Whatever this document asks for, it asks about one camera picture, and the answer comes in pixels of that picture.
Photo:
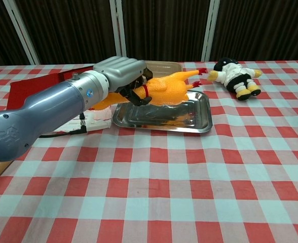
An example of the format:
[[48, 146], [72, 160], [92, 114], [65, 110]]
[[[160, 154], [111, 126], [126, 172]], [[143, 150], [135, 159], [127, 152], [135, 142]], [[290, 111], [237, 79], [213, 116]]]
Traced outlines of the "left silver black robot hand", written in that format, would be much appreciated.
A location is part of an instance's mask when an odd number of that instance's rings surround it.
[[130, 102], [135, 106], [151, 102], [152, 97], [144, 85], [153, 78], [153, 73], [145, 61], [113, 56], [96, 63], [93, 70], [103, 74], [108, 81], [108, 95], [98, 104], [99, 109], [123, 102]]

